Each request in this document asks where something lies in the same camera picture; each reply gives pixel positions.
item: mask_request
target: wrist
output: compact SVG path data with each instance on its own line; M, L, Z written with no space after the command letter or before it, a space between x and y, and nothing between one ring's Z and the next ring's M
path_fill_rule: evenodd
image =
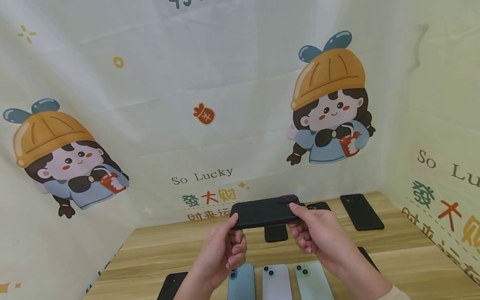
M183 280L175 300L208 300L214 290L201 274L190 271Z
M340 268L338 277L358 300L375 300L392 289L392 284L360 252Z

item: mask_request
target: red chinese character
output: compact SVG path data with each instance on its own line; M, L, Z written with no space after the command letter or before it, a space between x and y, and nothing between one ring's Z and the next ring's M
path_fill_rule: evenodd
M450 219L450 229L452 230L452 232L455 231L454 227L453 227L453 216L452 216L452 212L456 213L457 216L459 217L462 217L462 215L459 213L459 211L457 211L457 206L458 206L458 202L454 202L452 205L448 204L447 202L441 200L440 202L442 202L444 205L446 205L448 208L442 212L441 214L438 215L438 218L441 219L443 218L444 216L448 215L448 218Z
M202 198L207 197L207 205L210 203L210 200L215 201L218 203L218 201L215 198L212 198L211 196L215 196L216 194L211 194L210 191L207 191L206 195L203 195Z

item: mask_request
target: wooden table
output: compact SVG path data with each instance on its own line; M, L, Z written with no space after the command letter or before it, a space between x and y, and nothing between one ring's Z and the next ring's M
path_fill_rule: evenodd
M393 284L412 299L480 299L480 288L383 194L365 196L384 222L384 230L356 231L340 199L327 202L355 244L367 250ZM156 300L165 277L188 271L209 229L225 218L135 230L84 300ZM257 299L262 298L262 267L287 264L293 299L300 300L294 266L315 257L299 252L291 236L287 241L266 243L263 228L247 229L244 233L247 262L255 266ZM340 280L326 270L325 273L335 299L351 299ZM226 300L227 288L226 280L212 300Z

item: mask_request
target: blue smartphone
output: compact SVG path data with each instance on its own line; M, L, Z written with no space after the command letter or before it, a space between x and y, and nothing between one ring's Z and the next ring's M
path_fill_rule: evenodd
M255 300L253 264L233 269L228 277L228 300Z

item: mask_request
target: white smartphone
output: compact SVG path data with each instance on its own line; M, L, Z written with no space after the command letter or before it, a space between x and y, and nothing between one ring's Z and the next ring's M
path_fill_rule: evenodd
M286 264L267 265L262 270L263 300L292 300L290 276Z
M295 266L301 300L334 300L324 269L319 262Z

